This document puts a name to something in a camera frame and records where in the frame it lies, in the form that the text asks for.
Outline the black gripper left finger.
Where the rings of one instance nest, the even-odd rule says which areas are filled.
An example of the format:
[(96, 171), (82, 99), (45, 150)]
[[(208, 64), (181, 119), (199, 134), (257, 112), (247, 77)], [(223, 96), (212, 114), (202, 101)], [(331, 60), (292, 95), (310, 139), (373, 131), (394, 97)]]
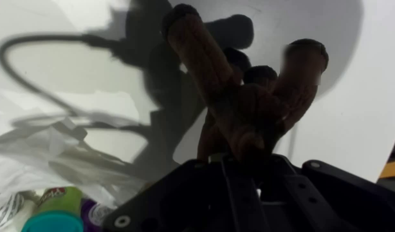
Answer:
[(242, 166), (190, 159), (112, 211), (103, 232), (266, 232), (253, 180)]

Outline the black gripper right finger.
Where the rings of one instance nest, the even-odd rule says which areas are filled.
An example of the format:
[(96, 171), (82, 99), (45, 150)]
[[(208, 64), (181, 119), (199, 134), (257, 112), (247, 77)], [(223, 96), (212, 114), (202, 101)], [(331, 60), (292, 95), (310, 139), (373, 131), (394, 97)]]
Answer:
[(266, 157), (271, 232), (395, 232), (395, 192), (323, 161)]

